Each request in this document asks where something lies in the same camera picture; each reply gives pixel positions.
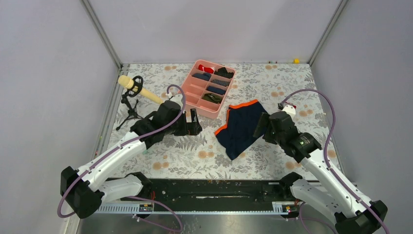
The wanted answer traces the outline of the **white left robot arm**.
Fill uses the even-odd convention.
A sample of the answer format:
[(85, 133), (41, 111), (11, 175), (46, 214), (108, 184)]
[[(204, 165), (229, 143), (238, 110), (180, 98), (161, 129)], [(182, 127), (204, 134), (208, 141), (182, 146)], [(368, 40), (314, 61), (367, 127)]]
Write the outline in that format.
[(57, 214), (64, 218), (61, 208), (66, 202), (73, 210), (68, 216), (77, 215), (87, 218), (95, 213), (105, 201), (135, 196), (146, 200), (151, 194), (150, 185), (134, 174), (122, 179), (107, 179), (132, 156), (136, 156), (166, 135), (196, 136), (202, 131), (197, 111), (190, 109), (191, 121), (187, 122), (185, 104), (181, 101), (167, 100), (160, 104), (158, 110), (138, 120), (130, 130), (103, 154), (73, 169), (63, 169), (60, 174), (60, 194)]

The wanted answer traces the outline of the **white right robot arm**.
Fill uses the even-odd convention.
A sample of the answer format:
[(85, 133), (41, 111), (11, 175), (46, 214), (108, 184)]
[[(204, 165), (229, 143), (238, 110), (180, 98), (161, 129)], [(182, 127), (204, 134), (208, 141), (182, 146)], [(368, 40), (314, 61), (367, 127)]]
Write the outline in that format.
[(284, 153), (300, 163), (321, 183), (325, 192), (315, 188), (297, 173), (282, 178), (281, 198), (297, 198), (328, 218), (339, 234), (372, 234), (384, 228), (388, 208), (372, 201), (324, 157), (320, 143), (309, 133), (297, 130), (285, 111), (262, 113), (254, 132), (266, 142), (279, 145)]

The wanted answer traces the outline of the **navy orange boxer underwear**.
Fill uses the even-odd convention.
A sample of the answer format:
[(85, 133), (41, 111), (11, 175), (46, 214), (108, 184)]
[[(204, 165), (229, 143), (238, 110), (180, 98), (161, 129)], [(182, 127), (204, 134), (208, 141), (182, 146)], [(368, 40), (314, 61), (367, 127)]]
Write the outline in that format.
[(226, 122), (215, 131), (215, 136), (230, 160), (235, 160), (258, 139), (254, 132), (262, 113), (267, 111), (257, 99), (229, 105)]

